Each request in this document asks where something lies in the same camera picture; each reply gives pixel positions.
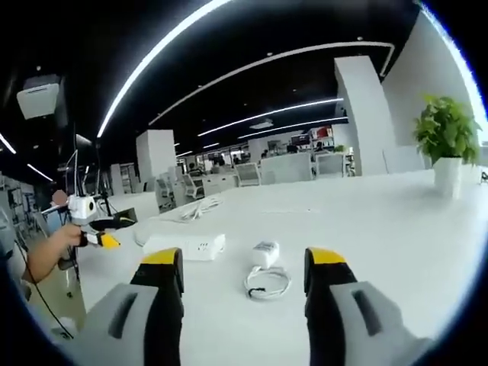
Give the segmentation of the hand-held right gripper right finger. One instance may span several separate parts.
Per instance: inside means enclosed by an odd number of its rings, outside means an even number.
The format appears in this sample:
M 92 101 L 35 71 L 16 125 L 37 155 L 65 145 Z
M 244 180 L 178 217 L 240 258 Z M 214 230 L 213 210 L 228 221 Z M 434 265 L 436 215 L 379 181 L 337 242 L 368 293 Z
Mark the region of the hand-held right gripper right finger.
M 358 281 L 334 251 L 306 249 L 303 286 L 311 365 L 413 365 L 432 346 L 406 328 L 394 301 Z

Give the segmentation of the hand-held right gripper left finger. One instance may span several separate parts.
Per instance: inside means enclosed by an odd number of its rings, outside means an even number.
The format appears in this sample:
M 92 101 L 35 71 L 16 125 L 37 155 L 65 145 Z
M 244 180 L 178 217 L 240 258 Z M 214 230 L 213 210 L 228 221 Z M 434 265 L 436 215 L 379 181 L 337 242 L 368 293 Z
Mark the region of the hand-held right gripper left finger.
M 87 314 L 72 342 L 76 365 L 179 365 L 184 306 L 179 248 L 146 256 Z

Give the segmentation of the person's left hand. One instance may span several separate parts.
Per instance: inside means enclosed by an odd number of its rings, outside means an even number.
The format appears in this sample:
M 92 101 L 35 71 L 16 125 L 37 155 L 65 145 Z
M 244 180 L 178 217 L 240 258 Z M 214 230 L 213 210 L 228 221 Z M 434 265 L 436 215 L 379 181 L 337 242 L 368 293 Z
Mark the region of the person's left hand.
M 67 252 L 68 248 L 79 246 L 82 240 L 82 230 L 80 226 L 67 223 L 58 229 L 52 236 L 52 246 L 55 250 L 55 262 L 58 262 Z

